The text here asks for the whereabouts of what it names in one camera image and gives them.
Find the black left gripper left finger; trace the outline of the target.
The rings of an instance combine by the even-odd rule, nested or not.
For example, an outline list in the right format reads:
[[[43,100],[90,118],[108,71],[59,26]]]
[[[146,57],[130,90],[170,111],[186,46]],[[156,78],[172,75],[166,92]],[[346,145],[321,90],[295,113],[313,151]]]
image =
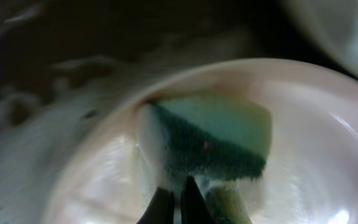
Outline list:
[[[146,211],[137,224],[172,224],[174,207],[173,192],[157,187]]]

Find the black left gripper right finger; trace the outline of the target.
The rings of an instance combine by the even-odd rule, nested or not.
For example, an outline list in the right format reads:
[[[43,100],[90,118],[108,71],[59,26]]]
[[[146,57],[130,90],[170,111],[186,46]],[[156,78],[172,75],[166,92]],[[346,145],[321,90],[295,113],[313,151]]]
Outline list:
[[[186,178],[180,200],[182,224],[216,224],[192,176]]]

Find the green and yellow sponge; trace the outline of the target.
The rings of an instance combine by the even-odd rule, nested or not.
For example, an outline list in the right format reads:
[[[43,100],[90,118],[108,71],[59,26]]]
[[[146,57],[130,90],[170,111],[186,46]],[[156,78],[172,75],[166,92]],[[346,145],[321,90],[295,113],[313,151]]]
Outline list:
[[[136,138],[147,184],[175,194],[194,177],[218,223],[249,223],[239,180],[262,176],[272,140],[272,115],[251,101],[189,94],[143,104]]]

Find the pale pink plate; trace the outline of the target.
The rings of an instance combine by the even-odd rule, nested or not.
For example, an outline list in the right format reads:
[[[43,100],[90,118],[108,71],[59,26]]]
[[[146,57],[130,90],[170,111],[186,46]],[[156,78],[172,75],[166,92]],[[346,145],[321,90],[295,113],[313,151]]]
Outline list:
[[[237,186],[253,223],[358,223],[358,83],[309,63],[246,59],[194,68],[137,90],[80,145],[43,223],[135,223],[158,181],[134,138],[145,100],[212,90],[273,116],[261,179]]]

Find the pale grey plate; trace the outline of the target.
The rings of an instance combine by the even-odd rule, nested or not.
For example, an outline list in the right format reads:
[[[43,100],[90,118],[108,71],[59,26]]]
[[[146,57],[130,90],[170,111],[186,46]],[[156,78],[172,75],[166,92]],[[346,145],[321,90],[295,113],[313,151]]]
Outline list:
[[[358,77],[358,0],[282,0],[292,23],[331,60]]]

